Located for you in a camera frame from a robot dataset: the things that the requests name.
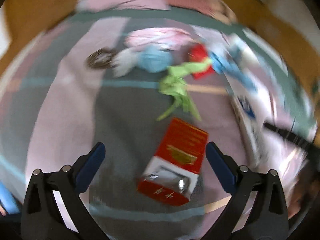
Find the red plastic wrapper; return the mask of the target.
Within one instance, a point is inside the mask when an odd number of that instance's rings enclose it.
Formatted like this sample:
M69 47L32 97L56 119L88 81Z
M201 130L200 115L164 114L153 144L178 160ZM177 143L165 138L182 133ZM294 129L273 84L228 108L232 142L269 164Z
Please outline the red plastic wrapper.
M201 43L193 44L188 51L189 62L200 63L209 58L206 47ZM207 77L214 74L213 65L209 65L205 70L201 72L193 73L192 76L195 80Z

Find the red cigarette box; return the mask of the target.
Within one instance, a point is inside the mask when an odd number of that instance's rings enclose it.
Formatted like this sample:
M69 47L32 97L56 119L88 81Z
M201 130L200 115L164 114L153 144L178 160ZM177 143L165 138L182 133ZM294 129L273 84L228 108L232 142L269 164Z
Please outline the red cigarette box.
M173 118L137 191L163 204L187 204L200 175L208 133Z

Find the white tissue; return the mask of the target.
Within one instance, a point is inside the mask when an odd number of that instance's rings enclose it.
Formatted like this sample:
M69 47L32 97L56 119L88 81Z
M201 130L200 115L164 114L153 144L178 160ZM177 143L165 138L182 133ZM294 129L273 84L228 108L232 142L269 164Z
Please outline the white tissue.
M125 76L138 64L139 52L132 48L120 51L111 61L113 76L118 78Z

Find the white plastic trash bag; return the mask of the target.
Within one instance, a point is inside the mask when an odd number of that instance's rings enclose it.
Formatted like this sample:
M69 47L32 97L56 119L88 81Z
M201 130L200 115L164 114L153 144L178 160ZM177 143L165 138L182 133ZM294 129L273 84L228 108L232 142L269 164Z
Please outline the white plastic trash bag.
M294 119L280 103L273 78L267 78L261 63L236 34L226 37L226 60L231 65L227 80L232 106L248 154L249 167L265 173L278 172L284 188L289 218L302 210L306 190L299 180L306 162L303 139L294 134Z

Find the blue quilted cloth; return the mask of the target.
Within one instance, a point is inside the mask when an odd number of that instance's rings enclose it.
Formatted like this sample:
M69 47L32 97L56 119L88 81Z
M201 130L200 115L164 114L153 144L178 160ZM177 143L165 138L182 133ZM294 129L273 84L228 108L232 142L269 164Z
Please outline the blue quilted cloth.
M210 59L213 63L213 70L217 74L229 75L238 80L247 90L256 91L253 81L238 67L233 59L227 59L224 56L209 52Z

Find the pink plastic wrapper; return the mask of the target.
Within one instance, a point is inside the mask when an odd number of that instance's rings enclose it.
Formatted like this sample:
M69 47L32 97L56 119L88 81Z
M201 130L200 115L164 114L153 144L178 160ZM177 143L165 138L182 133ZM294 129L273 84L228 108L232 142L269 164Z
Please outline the pink plastic wrapper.
M132 31L125 38L124 44L137 49L155 45L163 50L179 50L194 41L191 34L183 29L161 27Z

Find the striped plush doll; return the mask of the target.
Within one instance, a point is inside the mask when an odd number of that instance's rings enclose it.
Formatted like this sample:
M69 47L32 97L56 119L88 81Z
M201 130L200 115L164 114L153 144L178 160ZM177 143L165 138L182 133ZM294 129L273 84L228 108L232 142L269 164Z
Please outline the striped plush doll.
M227 25L238 23L236 14L223 0L166 0L168 5L195 10Z

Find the plaid pink grey quilt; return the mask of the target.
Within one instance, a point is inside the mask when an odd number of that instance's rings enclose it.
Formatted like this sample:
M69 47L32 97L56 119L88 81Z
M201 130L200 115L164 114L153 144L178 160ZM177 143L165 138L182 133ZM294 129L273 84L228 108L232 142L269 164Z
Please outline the plaid pink grey quilt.
M172 66L189 62L188 51L195 43L203 44L208 54L225 57L226 37L236 33L175 20L152 27L129 17L86 23L69 19L40 37L1 81L1 186L23 205L36 169L48 173L73 165L101 142L105 158L79 197L107 239L200 239L231 198L209 164L206 147L187 204L163 204L139 193L137 184L173 118L207 132L206 145L214 142L237 165L257 172L249 167L227 77L216 72L199 80L186 76L201 120L179 107L157 121L173 103L172 96L158 91L168 68L148 73L136 66L116 78L111 61L126 48L140 54L148 47L124 44L135 30L171 27L189 32L193 43L166 50Z

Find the blue face mask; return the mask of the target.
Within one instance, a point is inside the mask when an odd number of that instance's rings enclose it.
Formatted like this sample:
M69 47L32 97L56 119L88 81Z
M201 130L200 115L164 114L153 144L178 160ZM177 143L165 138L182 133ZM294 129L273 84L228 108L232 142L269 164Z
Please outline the blue face mask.
M148 46L138 57L137 67L148 73L159 73L172 66L173 58L169 51L160 50L157 46Z

